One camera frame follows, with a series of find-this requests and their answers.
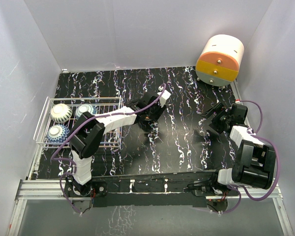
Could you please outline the blue floral bowl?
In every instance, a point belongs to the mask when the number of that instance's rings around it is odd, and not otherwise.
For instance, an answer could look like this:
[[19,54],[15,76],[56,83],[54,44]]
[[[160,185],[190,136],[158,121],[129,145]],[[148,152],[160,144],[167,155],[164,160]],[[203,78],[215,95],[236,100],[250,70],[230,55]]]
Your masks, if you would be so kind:
[[76,119],[79,119],[80,116],[85,113],[89,112],[91,115],[97,114],[97,109],[95,106],[92,106],[90,104],[83,104],[76,109],[75,117]]

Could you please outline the white orange-rimmed bowl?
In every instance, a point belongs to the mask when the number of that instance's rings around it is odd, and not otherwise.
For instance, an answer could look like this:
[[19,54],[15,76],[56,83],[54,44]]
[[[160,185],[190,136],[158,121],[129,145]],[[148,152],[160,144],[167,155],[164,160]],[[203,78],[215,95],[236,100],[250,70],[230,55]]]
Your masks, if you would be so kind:
[[51,119],[55,123],[67,122],[72,116],[72,109],[63,103],[56,104],[51,109]]

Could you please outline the red patterned bowl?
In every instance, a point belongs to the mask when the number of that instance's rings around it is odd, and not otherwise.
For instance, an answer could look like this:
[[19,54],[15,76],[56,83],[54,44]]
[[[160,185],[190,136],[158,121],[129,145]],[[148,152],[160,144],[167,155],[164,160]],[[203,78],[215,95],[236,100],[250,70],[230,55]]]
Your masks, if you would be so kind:
[[68,137],[70,130],[62,124],[56,124],[47,132],[47,142],[53,145],[62,144]]

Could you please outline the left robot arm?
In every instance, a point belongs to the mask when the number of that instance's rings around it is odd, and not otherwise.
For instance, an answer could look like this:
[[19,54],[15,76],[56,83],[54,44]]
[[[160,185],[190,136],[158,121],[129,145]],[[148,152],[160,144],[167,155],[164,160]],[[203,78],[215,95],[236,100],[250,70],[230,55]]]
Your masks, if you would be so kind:
[[70,131],[74,136],[69,141],[75,163],[70,188],[75,194],[87,196],[91,192],[91,156],[97,152],[106,133],[144,120],[159,119],[171,94],[165,90],[157,95],[146,93],[141,99],[104,114],[82,113]]

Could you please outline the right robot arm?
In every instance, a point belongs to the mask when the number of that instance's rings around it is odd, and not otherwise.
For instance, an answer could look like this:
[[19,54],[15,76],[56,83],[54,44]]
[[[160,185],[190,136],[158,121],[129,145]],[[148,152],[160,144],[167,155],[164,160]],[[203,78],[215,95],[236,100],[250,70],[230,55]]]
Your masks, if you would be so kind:
[[274,148],[253,137],[245,125],[248,108],[234,103],[226,108],[221,102],[201,114],[204,118],[214,116],[209,126],[221,134],[227,132],[238,147],[234,166],[219,170],[218,177],[209,183],[210,191],[221,195],[227,185],[250,185],[269,189],[272,185],[276,155]]

